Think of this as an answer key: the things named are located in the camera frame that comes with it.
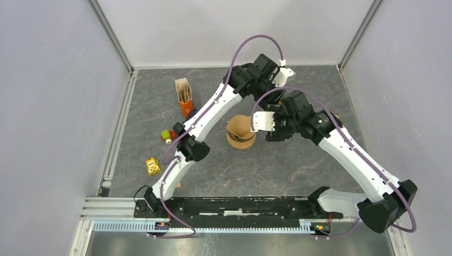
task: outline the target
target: corner wall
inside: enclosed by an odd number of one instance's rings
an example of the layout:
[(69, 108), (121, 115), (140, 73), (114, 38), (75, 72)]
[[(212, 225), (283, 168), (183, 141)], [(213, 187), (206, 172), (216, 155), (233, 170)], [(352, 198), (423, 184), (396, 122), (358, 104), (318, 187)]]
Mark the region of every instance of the corner wall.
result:
[(384, 1), (344, 68), (368, 151), (418, 186), (414, 255), (450, 255), (451, 12), (450, 1)]
[(2, 1), (0, 60), (0, 255), (68, 255), (128, 73), (87, 1)]
[[(99, 0), (135, 67), (227, 67), (250, 36), (275, 38), (288, 65), (335, 65), (372, 0)], [(278, 60), (272, 42), (248, 43), (237, 63), (260, 53)]]

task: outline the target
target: cable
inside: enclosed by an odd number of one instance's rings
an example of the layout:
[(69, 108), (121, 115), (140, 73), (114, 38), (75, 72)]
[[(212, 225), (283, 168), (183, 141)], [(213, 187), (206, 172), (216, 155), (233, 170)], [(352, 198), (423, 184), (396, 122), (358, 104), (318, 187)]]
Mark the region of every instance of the cable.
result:
[(353, 226), (349, 230), (345, 231), (344, 233), (340, 233), (340, 234), (337, 234), (334, 236), (328, 236), (328, 237), (313, 236), (311, 234), (310, 234), (310, 236), (312, 238), (315, 238), (316, 240), (330, 240), (330, 239), (340, 238), (340, 237), (343, 237), (343, 236), (346, 236), (346, 235), (352, 233), (356, 229), (358, 224), (359, 224), (359, 218), (357, 218), (356, 222), (353, 224)]
[(333, 124), (336, 127), (337, 131), (339, 132), (341, 137), (344, 139), (344, 141), (350, 146), (350, 148), (353, 148), (353, 151), (356, 154), (358, 154), (362, 158), (362, 160), (364, 160), (364, 162), (366, 162), (383, 179), (383, 181), (386, 182), (389, 185), (389, 187), (392, 190), (394, 190), (395, 194), (397, 194), (397, 196), (399, 196), (399, 198), (402, 201), (404, 207), (407, 209), (408, 215), (409, 215), (410, 220), (411, 220), (411, 229), (400, 227), (400, 226), (398, 226), (396, 224), (392, 224), (392, 226), (394, 228), (400, 229), (400, 230), (408, 232), (408, 233), (415, 232), (416, 229), (417, 229), (416, 220), (414, 219), (413, 211), (411, 210), (411, 207), (409, 206), (409, 204), (408, 204), (407, 200), (405, 199), (405, 197), (402, 195), (402, 193), (399, 191), (399, 189), (394, 186), (394, 184), (389, 182), (389, 179), (377, 168), (377, 166), (375, 166), (361, 151), (359, 151), (357, 148), (354, 147), (354, 144), (349, 140), (349, 138), (347, 138), (347, 136), (345, 136), (344, 132), (341, 130), (341, 127), (337, 124), (336, 119), (334, 118), (334, 116), (331, 113), (331, 111), (329, 111), (328, 107), (325, 106), (319, 99), (314, 97), (311, 93), (308, 93), (308, 92), (305, 92), (305, 91), (303, 91), (303, 90), (301, 90), (299, 88), (290, 87), (290, 86), (274, 88), (274, 89), (271, 89), (268, 92), (264, 93), (258, 100), (256, 100), (256, 103), (254, 104), (253, 109), (251, 110), (251, 130), (255, 131), (254, 130), (254, 125), (253, 125), (254, 124), (253, 123), (253, 117), (254, 117), (254, 113), (256, 112), (256, 107), (259, 104), (259, 102), (261, 102), (261, 100), (263, 98), (265, 98), (267, 95), (269, 95), (270, 93), (272, 93), (274, 91), (278, 91), (278, 90), (300, 91), (300, 92), (304, 93), (305, 95), (307, 95), (312, 100), (314, 100), (319, 106), (321, 106), (325, 110), (326, 114), (331, 119), (331, 121), (333, 122)]
[[(177, 159), (178, 161), (180, 160), (180, 157), (175, 156), (173, 157), (172, 160)], [(174, 169), (174, 167), (176, 166), (177, 161), (175, 161), (173, 163), (173, 165), (171, 165), (170, 170)], [(170, 171), (166, 172), (165, 176), (163, 177), (163, 180), (166, 180), (166, 178), (168, 177), (168, 175), (170, 174)], [(162, 182), (162, 185), (160, 186), (160, 198), (163, 198), (163, 184), (164, 182)], [(191, 237), (196, 235), (196, 230), (194, 229), (194, 227), (190, 226), (188, 223), (186, 223), (185, 221), (179, 219), (179, 217), (177, 217), (173, 212), (171, 212), (168, 208), (168, 206), (166, 206), (165, 201), (163, 199), (160, 199), (163, 205), (163, 208), (166, 210), (166, 212), (168, 212), (175, 220), (177, 220), (178, 222), (180, 222), (182, 225), (188, 227), (189, 229), (193, 230), (193, 233), (191, 234), (187, 234), (187, 235), (177, 235), (177, 236), (154, 236), (154, 238), (157, 239), (173, 239), (173, 238), (186, 238), (186, 237)]]
[(329, 232), (328, 233), (323, 231), (322, 229), (319, 229), (319, 231), (322, 232), (323, 234), (329, 236), (333, 232), (333, 224), (331, 222), (329, 223)]
[(328, 212), (328, 221), (326, 222), (326, 225), (330, 224), (332, 220), (333, 220), (333, 215), (330, 212)]
[[(176, 145), (185, 135), (187, 135), (195, 126), (196, 124), (199, 122), (199, 120), (201, 120), (201, 118), (215, 105), (215, 101), (218, 101), (218, 99), (223, 96), (223, 92), (224, 90), (226, 90), (228, 83), (229, 83), (229, 78), (231, 77), (231, 73), (232, 73), (232, 68), (234, 67), (234, 63), (236, 62), (236, 58), (237, 55), (239, 54), (240, 50), (243, 48), (243, 46), (245, 46), (246, 43), (248, 43), (249, 41), (255, 39), (255, 38), (267, 38), (269, 40), (271, 40), (272, 42), (274, 42), (274, 44), (276, 45), (276, 47), (278, 48), (279, 51), (279, 55), (281, 57), (281, 60), (284, 60), (284, 56), (283, 56), (283, 51), (281, 50), (281, 47), (279, 46), (278, 42), (276, 42), (275, 39), (273, 39), (270, 36), (267, 35), (255, 35), (252, 36), (250, 38), (248, 38), (247, 40), (243, 41), (243, 43), (239, 46), (239, 48), (237, 48), (232, 61), (231, 61), (231, 65), (229, 66), (229, 70), (228, 70), (228, 75), (226, 77), (226, 80), (224, 81), (224, 86), (221, 89), (220, 93), (218, 94), (218, 96), (215, 98), (215, 100), (206, 108), (206, 110), (204, 110), (199, 117), (193, 122), (193, 124), (184, 132), (182, 133), (179, 137), (177, 137), (175, 140), (173, 140), (173, 143), (171, 144), (171, 146), (166, 150), (165, 154), (163, 155), (163, 159), (162, 159), (162, 164), (166, 165), (171, 163), (173, 160), (177, 159), (178, 161), (180, 161), (180, 157), (175, 156), (173, 157), (170, 161), (165, 162), (166, 157), (168, 156), (170, 150), (174, 147), (174, 145)], [(183, 224), (184, 226), (190, 228), (191, 230), (193, 230), (193, 233), (188, 234), (188, 235), (177, 235), (177, 236), (154, 236), (154, 238), (158, 238), (158, 239), (172, 239), (172, 238), (186, 238), (186, 237), (191, 237), (194, 236), (196, 234), (196, 230), (188, 225), (187, 223), (185, 223), (183, 220), (179, 219), (176, 215), (174, 215), (174, 213), (172, 213), (169, 208), (166, 206), (165, 201), (163, 200), (163, 185), (165, 184), (166, 178), (168, 178), (169, 174), (171, 173), (171, 171), (174, 169), (174, 167), (176, 166), (177, 161), (175, 161), (171, 167), (168, 169), (168, 171), (166, 172), (165, 176), (162, 179), (162, 183), (160, 185), (160, 201), (162, 202), (163, 208), (178, 222), (180, 222), (181, 224)]]
[(135, 201), (135, 204), (136, 204), (136, 195), (138, 194), (138, 192), (140, 192), (140, 190), (141, 189), (143, 189), (143, 188), (145, 188), (145, 187), (148, 187), (149, 188), (149, 186), (148, 185), (144, 185), (144, 186), (142, 186), (141, 188), (139, 188), (136, 192), (135, 192), (135, 195), (133, 195), (133, 200)]

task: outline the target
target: small orange box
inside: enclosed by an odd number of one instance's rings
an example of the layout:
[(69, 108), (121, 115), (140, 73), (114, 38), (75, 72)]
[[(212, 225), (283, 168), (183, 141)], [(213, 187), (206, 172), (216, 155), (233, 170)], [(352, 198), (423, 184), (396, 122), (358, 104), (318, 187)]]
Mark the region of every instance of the small orange box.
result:
[(177, 99), (181, 105), (182, 113), (187, 119), (193, 111), (193, 101), (191, 100), (191, 87), (186, 78), (174, 81), (177, 91)]

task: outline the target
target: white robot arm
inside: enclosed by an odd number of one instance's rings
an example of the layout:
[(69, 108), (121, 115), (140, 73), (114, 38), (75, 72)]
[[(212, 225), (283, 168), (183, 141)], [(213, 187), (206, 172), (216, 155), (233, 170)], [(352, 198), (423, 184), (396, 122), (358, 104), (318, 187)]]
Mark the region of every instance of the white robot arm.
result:
[[(363, 189), (364, 193), (360, 194), (335, 191), (328, 187), (319, 188), (310, 197), (317, 200), (323, 211), (360, 217), (369, 228), (378, 233), (385, 231), (405, 213), (406, 208), (390, 185), (395, 186), (409, 204), (417, 187), (410, 180), (401, 182), (356, 143), (351, 148), (343, 135), (350, 141), (353, 138), (342, 123), (335, 119), (340, 124), (338, 130), (324, 110), (317, 113), (313, 110), (303, 93), (276, 91), (275, 88), (284, 86), (294, 74), (291, 69), (279, 67), (263, 54), (254, 63), (234, 67), (227, 85), (220, 84), (212, 98), (196, 115), (183, 125), (177, 123), (174, 126), (178, 135), (188, 133), (179, 141), (176, 158), (153, 185), (154, 199), (150, 200), (150, 207), (155, 209), (160, 199), (166, 201), (173, 196), (176, 185), (187, 170), (208, 154), (209, 147), (204, 139), (213, 125), (242, 98), (252, 94), (265, 110), (254, 113), (253, 131), (267, 131), (267, 141), (287, 140), (295, 133), (301, 134), (332, 155)], [(380, 177), (355, 149), (384, 173), (387, 179)]]

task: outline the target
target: gray marble floor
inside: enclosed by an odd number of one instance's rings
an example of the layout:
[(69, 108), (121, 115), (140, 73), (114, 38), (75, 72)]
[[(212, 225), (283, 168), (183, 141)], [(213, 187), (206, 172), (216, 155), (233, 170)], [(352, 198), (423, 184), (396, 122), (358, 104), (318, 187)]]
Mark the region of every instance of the gray marble floor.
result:
[[(305, 89), (326, 103), (361, 144), (358, 127), (344, 85), (334, 66), (292, 67), (291, 86)], [(215, 92), (227, 68), (140, 70), (120, 145), (110, 197), (131, 197), (142, 185), (153, 185), (144, 161), (161, 159), (168, 147), (160, 141), (163, 130), (183, 121), (174, 80), (186, 77), (193, 103), (201, 108)], [(212, 128), (205, 142), (211, 152), (182, 179), (174, 196), (308, 195), (320, 186), (358, 192), (358, 184), (336, 160), (311, 141), (266, 142), (265, 133), (246, 153), (235, 151), (226, 140), (225, 127), (233, 116), (250, 115), (251, 97), (234, 106)]]

